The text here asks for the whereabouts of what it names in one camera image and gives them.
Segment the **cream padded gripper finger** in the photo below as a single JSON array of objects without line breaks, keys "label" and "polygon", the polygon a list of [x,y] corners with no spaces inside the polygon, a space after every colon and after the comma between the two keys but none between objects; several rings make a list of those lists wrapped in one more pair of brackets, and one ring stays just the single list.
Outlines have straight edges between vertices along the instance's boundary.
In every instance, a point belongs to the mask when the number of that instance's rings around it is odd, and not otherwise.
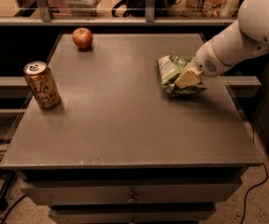
[{"label": "cream padded gripper finger", "polygon": [[175,85],[180,89],[195,86],[201,82],[201,75],[201,70],[189,68],[176,79]]}]

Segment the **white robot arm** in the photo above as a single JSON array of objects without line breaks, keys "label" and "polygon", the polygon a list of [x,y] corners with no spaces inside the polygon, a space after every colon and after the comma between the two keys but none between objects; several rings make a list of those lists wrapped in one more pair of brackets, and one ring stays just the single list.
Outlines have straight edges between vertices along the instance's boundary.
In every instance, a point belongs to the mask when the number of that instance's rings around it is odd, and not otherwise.
[{"label": "white robot arm", "polygon": [[244,60],[269,53],[269,0],[244,0],[237,20],[201,46],[175,85],[195,86],[201,77],[217,77]]}]

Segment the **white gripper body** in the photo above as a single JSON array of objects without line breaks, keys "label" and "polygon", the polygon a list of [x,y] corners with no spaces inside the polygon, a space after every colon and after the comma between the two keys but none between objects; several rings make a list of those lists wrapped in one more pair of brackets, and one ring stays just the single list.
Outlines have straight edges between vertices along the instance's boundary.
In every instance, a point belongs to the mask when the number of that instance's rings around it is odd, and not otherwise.
[{"label": "white gripper body", "polygon": [[231,66],[223,63],[216,55],[212,41],[207,41],[197,50],[192,62],[206,77],[217,77],[231,69]]}]

